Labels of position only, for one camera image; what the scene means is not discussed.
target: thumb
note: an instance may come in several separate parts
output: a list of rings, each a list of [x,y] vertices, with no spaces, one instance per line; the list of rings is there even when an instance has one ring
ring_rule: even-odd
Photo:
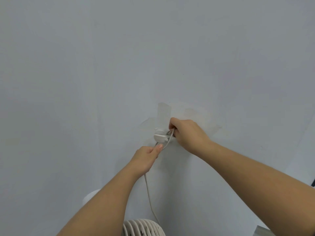
[[[160,152],[162,151],[162,149],[163,149],[163,144],[159,144],[153,148],[153,151],[150,153],[150,155],[154,156],[154,158],[157,158]]]

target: bare forearm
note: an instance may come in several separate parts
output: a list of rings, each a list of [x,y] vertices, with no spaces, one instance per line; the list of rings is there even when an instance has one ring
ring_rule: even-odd
[[[120,235],[129,194],[139,176],[124,167],[65,225],[57,236]]]
[[[212,166],[276,235],[313,235],[315,190],[280,172],[209,142],[199,157]]]

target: skin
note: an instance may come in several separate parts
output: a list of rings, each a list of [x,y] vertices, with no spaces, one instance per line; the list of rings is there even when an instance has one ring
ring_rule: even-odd
[[[213,167],[275,235],[314,235],[315,190],[311,186],[212,142],[192,120],[171,118],[169,129],[174,128],[179,144]],[[119,236],[130,191],[161,150],[161,146],[137,150],[58,236]]]

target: hand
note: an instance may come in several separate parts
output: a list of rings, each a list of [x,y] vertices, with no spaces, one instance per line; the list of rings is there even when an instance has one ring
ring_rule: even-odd
[[[155,159],[158,157],[162,149],[162,144],[155,147],[140,147],[127,166],[129,166],[140,178],[151,169]]]
[[[187,151],[198,155],[210,141],[207,134],[193,120],[171,118],[168,128],[175,128],[174,136],[178,143]]]

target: electrical cord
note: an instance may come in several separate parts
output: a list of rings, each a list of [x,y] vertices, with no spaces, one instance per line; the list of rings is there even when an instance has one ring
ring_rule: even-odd
[[[171,138],[173,137],[174,135],[174,131],[175,131],[175,128],[173,128],[172,130],[172,133],[171,133],[171,136],[169,137],[168,141],[167,141],[167,144],[163,147],[162,151],[167,147],[167,145],[169,144],[169,142],[171,141]],[[151,207],[151,211],[155,217],[155,219],[157,220],[158,224],[161,225],[159,219],[157,218],[153,208],[152,208],[152,204],[151,204],[151,197],[150,197],[150,193],[149,193],[149,188],[148,188],[148,182],[147,182],[147,175],[144,174],[144,179],[146,181],[146,186],[147,186],[147,192],[148,192],[148,198],[149,198],[149,203],[150,203],[150,207]]]

